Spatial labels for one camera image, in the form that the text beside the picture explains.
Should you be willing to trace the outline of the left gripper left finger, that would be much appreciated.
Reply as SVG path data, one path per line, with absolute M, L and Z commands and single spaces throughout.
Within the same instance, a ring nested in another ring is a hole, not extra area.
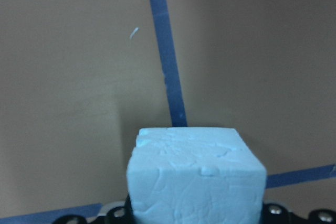
M 112 202 L 104 205 L 98 215 L 92 221 L 88 221 L 86 217 L 81 215 L 64 215 L 57 218 L 54 223 L 56 224 L 87 224 L 87 223 L 120 223 L 132 224 L 136 223 L 133 210 L 131 206 L 130 197 L 128 196 L 125 201 Z

